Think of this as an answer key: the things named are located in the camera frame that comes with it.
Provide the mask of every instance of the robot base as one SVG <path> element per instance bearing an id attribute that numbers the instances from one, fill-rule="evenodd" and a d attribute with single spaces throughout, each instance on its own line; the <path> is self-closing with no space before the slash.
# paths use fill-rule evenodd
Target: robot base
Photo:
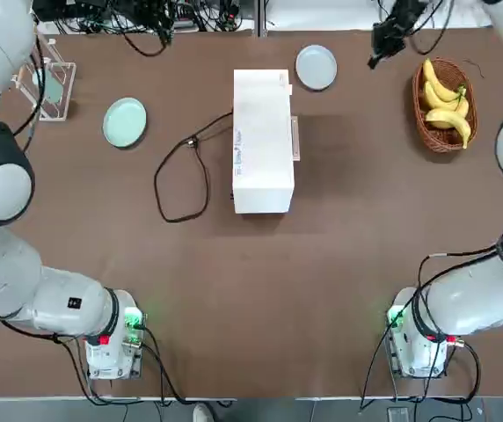
<path id="1" fill-rule="evenodd" d="M 143 324 L 144 316 L 129 293 L 124 290 L 114 293 L 119 299 L 119 320 L 114 333 L 96 346 L 85 342 L 92 380 L 139 378 L 142 373 L 144 331 L 132 326 Z"/>
<path id="2" fill-rule="evenodd" d="M 387 324 L 390 324 L 402 310 L 415 291 L 414 287 L 407 287 L 398 293 L 387 313 Z M 432 378 L 443 374 L 447 359 L 447 342 L 437 344 L 422 336 L 413 322 L 410 307 L 406 308 L 403 315 L 399 316 L 395 325 L 390 328 L 386 345 L 393 377 L 426 379 L 430 372 Z"/>

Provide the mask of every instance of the clear acrylic stand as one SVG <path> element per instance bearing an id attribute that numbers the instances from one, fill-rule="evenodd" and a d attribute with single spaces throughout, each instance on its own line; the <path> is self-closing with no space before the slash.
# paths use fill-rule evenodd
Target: clear acrylic stand
<path id="1" fill-rule="evenodd" d="M 74 62 L 65 62 L 56 50 L 56 40 L 47 40 L 37 33 L 44 55 L 46 71 L 45 98 L 40 107 L 40 121 L 65 121 L 68 117 L 69 100 L 76 77 L 77 66 Z M 31 101 L 33 109 L 40 94 L 39 80 L 31 62 L 23 65 L 13 77 L 15 86 Z"/>

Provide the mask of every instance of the shoe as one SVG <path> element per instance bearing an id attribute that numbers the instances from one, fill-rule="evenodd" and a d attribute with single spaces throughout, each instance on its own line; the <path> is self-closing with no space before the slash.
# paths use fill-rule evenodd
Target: shoe
<path id="1" fill-rule="evenodd" d="M 193 409 L 193 422 L 213 422 L 213 415 L 204 404 L 197 404 Z"/>

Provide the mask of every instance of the light green plate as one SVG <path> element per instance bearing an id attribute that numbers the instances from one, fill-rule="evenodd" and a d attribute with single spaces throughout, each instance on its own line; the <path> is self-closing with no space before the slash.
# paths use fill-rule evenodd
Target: light green plate
<path id="1" fill-rule="evenodd" d="M 117 148 L 132 147 L 146 128 L 146 110 L 135 98 L 122 98 L 109 107 L 103 119 L 103 134 Z"/>

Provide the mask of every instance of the brown basket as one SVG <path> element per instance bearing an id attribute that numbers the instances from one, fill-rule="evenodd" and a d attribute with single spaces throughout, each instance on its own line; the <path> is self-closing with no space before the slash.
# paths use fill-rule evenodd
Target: brown basket
<path id="1" fill-rule="evenodd" d="M 453 62 L 444 59 L 433 59 L 435 74 L 439 81 L 452 91 L 456 91 L 461 84 L 466 86 L 466 99 L 469 101 L 469 113 L 466 120 L 470 124 L 470 139 L 472 142 L 477 134 L 478 119 L 477 108 L 474 102 L 474 94 L 469 79 L 463 71 Z M 416 113 L 416 123 L 418 132 L 427 147 L 435 152 L 457 151 L 463 148 L 463 140 L 455 129 L 437 129 L 426 123 L 426 114 L 429 112 L 429 106 L 424 98 L 424 70 L 423 63 L 412 79 L 413 106 Z"/>

